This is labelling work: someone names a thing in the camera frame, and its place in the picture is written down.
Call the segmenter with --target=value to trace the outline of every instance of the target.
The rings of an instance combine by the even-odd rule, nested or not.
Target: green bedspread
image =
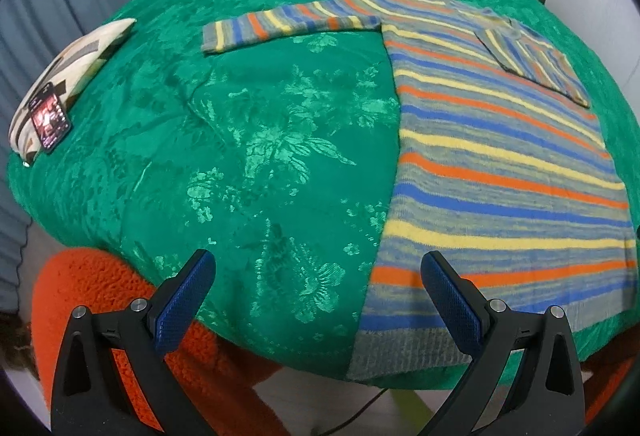
[[[313,0],[133,0],[129,41],[71,110],[50,156],[8,167],[19,203],[62,243],[120,254],[158,284],[199,247],[218,262],[199,318],[288,366],[344,378],[398,158],[379,34],[200,52],[206,23]],[[515,18],[569,58],[640,223],[640,128],[597,56],[537,0],[461,0]],[[585,358],[638,309],[575,334]],[[462,367],[380,378],[452,387]],[[514,362],[505,378],[513,376]]]

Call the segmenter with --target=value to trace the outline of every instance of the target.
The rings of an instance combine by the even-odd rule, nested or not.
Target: silver bolt
[[[76,306],[74,310],[71,312],[71,315],[73,315],[74,319],[80,319],[84,317],[85,313],[86,313],[86,308],[84,306]]]
[[[559,306],[552,306],[551,315],[553,315],[557,319],[561,319],[562,317],[564,317],[564,310]]]
[[[133,311],[142,311],[145,308],[146,299],[142,299],[142,297],[140,299],[133,299],[133,301],[131,302],[131,309]]]
[[[500,313],[507,309],[507,303],[502,299],[491,299],[491,301],[489,301],[489,308]]]

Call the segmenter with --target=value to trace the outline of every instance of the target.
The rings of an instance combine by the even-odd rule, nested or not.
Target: white floor
[[[29,228],[28,244],[23,252],[24,261],[19,270],[20,316],[23,320],[31,319],[31,292],[38,272],[50,256],[63,249],[64,246],[51,238],[39,225],[34,223]],[[10,378],[34,413],[48,424],[49,415],[39,383],[29,373],[12,372]],[[379,391],[375,387],[348,384],[287,368],[258,384],[255,389],[280,417],[292,436],[313,436],[340,424]],[[496,416],[506,391],[506,388],[497,390],[480,425]],[[431,410],[436,411],[449,391],[417,393]],[[400,414],[391,394],[385,393],[355,422],[340,431],[339,435],[413,436],[416,433],[416,429]]]

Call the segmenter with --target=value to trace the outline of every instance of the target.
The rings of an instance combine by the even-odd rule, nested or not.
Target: cord
[[[316,436],[329,436],[329,434],[335,434],[339,430],[344,429],[345,427],[347,427],[347,425],[349,425],[350,423],[354,422],[369,407],[371,407],[371,405],[373,405],[373,403],[377,399],[379,399],[383,394],[385,394],[388,390],[389,390],[388,387],[385,387],[385,389],[381,389],[380,392],[376,396],[374,396],[371,400],[369,400],[369,402],[367,402],[365,405],[363,405],[362,408],[356,414],[351,416],[351,418],[349,418],[347,421],[342,422],[340,425],[337,425],[334,428],[329,429],[328,431],[321,432],[320,434],[317,434]]]

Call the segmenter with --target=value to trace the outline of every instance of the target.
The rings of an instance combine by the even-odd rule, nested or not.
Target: phone screen
[[[71,122],[52,83],[46,84],[31,98],[29,112],[44,152],[52,152],[71,129]]]

